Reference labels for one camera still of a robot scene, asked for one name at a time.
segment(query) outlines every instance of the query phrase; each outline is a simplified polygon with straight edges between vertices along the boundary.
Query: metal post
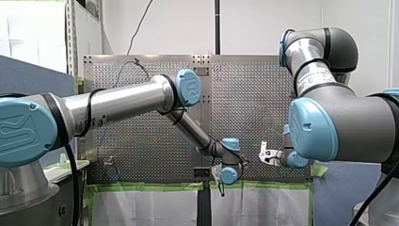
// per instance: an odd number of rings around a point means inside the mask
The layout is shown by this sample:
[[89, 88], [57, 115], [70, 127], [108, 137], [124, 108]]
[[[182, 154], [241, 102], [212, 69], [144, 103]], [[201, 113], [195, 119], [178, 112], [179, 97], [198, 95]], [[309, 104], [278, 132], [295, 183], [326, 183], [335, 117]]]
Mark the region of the metal post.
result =
[[194, 168], [194, 181], [202, 182], [197, 194], [197, 226], [212, 226], [211, 168]]
[[215, 0], [215, 54], [220, 55], [220, 0]]

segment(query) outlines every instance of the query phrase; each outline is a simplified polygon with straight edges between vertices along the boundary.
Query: green tape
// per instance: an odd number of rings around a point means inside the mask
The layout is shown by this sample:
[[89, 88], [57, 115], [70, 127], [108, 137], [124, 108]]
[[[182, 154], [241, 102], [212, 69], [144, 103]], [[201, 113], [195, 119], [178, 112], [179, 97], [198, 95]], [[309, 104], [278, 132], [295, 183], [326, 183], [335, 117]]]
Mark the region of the green tape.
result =
[[93, 225], [93, 206], [94, 206], [94, 191], [88, 189], [88, 226]]
[[89, 190], [93, 192], [110, 192], [110, 191], [192, 191], [202, 190], [202, 183], [181, 183], [181, 184], [145, 184], [145, 183], [128, 183], [120, 182], [110, 185], [91, 185]]
[[311, 165], [311, 177], [322, 177], [328, 170], [328, 167], [320, 165]]
[[[211, 189], [218, 189], [215, 182], [211, 182]], [[225, 189], [243, 188], [244, 187], [258, 187], [258, 188], [274, 188], [274, 189], [287, 189], [287, 190], [306, 190], [309, 189], [311, 183], [276, 183], [276, 182], [252, 182], [242, 181], [232, 186], [225, 186]]]
[[76, 78], [76, 85], [77, 86], [82, 86], [83, 85], [83, 77], [77, 77]]

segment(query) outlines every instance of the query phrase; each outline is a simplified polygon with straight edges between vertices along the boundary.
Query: perforated metal panel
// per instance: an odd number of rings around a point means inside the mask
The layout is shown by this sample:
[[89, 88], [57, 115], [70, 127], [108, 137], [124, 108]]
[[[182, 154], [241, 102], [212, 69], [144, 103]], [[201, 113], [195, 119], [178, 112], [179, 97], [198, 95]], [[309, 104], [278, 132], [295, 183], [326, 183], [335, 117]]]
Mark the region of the perforated metal panel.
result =
[[267, 166], [259, 160], [262, 141], [281, 150], [293, 80], [276, 56], [212, 56], [211, 135], [239, 137], [250, 161], [247, 180], [305, 181], [309, 169]]
[[[93, 75], [95, 89], [123, 87], [149, 80], [133, 63], [124, 66], [118, 79], [123, 64], [135, 57], [115, 57], [91, 57], [92, 69], [88, 73]], [[189, 68], [191, 61], [191, 56], [168, 58], [164, 62], [159, 57], [136, 57], [149, 75], [175, 76], [178, 70]], [[189, 112], [193, 118], [199, 117], [200, 112], [196, 114], [195, 108]], [[165, 116], [155, 111], [95, 130], [93, 137], [95, 146], [101, 146], [97, 161], [89, 168], [91, 183], [192, 182], [193, 166], [200, 166], [200, 156], [195, 148]]]
[[[268, 141], [269, 148], [281, 148], [291, 101], [292, 79], [278, 66], [276, 56], [211, 56], [210, 63], [208, 58], [200, 62], [193, 56], [87, 56], [87, 91], [148, 81], [132, 63], [118, 78], [122, 65], [135, 58], [150, 75], [174, 76], [183, 68], [210, 69], [201, 77], [202, 102], [189, 114], [212, 137], [240, 138], [243, 154], [250, 160], [245, 179], [302, 182], [308, 178], [308, 169], [267, 167], [258, 159], [262, 140]], [[192, 182], [193, 168], [210, 163], [157, 112], [108, 125], [90, 135], [86, 149], [98, 150], [97, 161], [89, 167], [90, 183]]]

